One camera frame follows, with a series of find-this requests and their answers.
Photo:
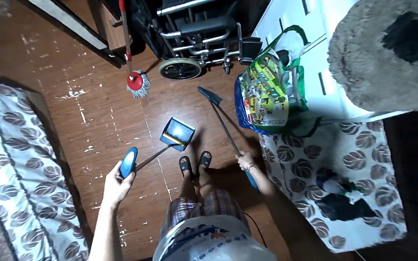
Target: worn floor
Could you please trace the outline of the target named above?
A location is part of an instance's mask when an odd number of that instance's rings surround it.
[[[178,158],[189,155],[195,167],[204,150],[212,152],[211,166],[221,169],[215,176],[257,222],[267,246],[279,260],[289,259],[266,205],[249,186],[210,104],[197,91],[203,86],[220,95],[222,109],[236,122],[233,83],[244,66],[235,64],[230,75],[216,66],[197,79],[171,81],[161,77],[157,67],[150,68],[157,59],[146,49],[134,56],[134,62],[135,68],[149,70],[151,88],[144,99],[135,99],[125,90],[126,68],[113,67],[19,2],[8,2],[10,9],[0,15],[0,78],[43,93],[92,229],[105,175],[132,146],[139,149],[137,162],[163,148],[160,134],[174,116],[195,127],[196,134],[184,154],[170,149],[143,168],[120,205],[126,260],[152,256],[167,206],[180,193]],[[63,2],[94,27],[85,0]],[[257,134],[240,133],[231,124],[228,128],[240,148],[260,154]],[[253,237],[261,241],[253,222],[249,223]]]

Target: blue handle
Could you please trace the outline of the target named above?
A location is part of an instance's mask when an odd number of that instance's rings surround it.
[[[247,179],[249,179],[249,182],[251,182],[251,186],[253,188],[255,188],[257,190],[257,192],[259,192],[259,188],[257,187],[256,181],[254,181],[253,176],[251,176],[251,174],[249,173],[249,171],[247,171],[246,169],[244,170],[244,172],[247,175]]]
[[[133,165],[135,165],[135,160],[137,156],[138,149],[136,147],[129,149],[127,154],[125,154],[124,160],[120,165],[120,174],[123,178],[126,178],[130,175],[131,170],[133,169]]]

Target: wheelchair wheel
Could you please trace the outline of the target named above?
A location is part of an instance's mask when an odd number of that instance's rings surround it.
[[[172,58],[159,66],[159,73],[171,80],[189,80],[201,74],[201,65],[188,58]]]

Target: black slipper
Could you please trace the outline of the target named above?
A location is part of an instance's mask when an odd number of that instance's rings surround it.
[[[191,176],[191,180],[193,180],[193,171],[191,169],[191,163],[189,162],[189,157],[187,156],[183,156],[178,160],[178,165],[180,166],[180,171],[182,171],[182,175],[183,175],[183,171],[184,170],[189,170],[190,172],[190,176]]]
[[[205,157],[204,156],[205,153],[208,153],[210,155],[210,158]],[[208,168],[211,160],[212,160],[212,154],[209,151],[203,151],[201,153],[201,156],[199,157],[199,164],[204,165],[206,166],[206,168]]]

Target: dustpan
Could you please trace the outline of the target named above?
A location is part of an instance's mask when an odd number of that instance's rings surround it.
[[[167,146],[142,163],[138,164],[134,171],[137,172],[170,147],[173,147],[177,151],[184,151],[193,138],[194,131],[195,128],[179,119],[172,117],[165,126],[164,131],[162,132],[162,135],[159,139],[160,141],[167,144]],[[136,156],[138,156],[138,149],[136,147],[131,148],[127,152],[122,164],[120,165],[120,174],[122,177],[126,178],[128,175],[130,175],[135,165]]]

